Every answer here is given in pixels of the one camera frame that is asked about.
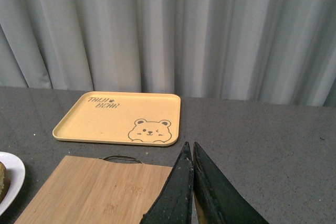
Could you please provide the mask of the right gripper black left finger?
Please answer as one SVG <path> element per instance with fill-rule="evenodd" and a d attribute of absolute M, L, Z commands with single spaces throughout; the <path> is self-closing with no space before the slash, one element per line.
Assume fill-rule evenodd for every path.
<path fill-rule="evenodd" d="M 159 196 L 140 223 L 191 223 L 193 185 L 194 164 L 186 142 Z"/>

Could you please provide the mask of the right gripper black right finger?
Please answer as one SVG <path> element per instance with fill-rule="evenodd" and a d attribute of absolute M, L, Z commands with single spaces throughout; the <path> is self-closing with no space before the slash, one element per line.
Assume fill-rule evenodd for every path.
<path fill-rule="evenodd" d="M 193 148 L 194 194 L 201 223 L 267 223 L 239 194 L 196 142 Z"/>

